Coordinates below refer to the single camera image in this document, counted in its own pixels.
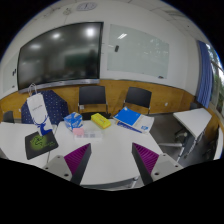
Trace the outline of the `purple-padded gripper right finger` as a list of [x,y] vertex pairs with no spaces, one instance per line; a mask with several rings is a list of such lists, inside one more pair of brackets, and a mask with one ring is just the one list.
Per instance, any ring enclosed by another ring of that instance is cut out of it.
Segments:
[[132,144],[132,155],[144,185],[182,169],[182,166],[168,154],[157,154],[137,143]]

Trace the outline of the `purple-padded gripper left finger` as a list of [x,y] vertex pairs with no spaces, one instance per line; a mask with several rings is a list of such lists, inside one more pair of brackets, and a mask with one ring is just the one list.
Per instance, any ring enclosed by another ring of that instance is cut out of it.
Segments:
[[66,156],[55,156],[43,167],[43,170],[79,185],[83,178],[91,153],[91,144],[88,143]]

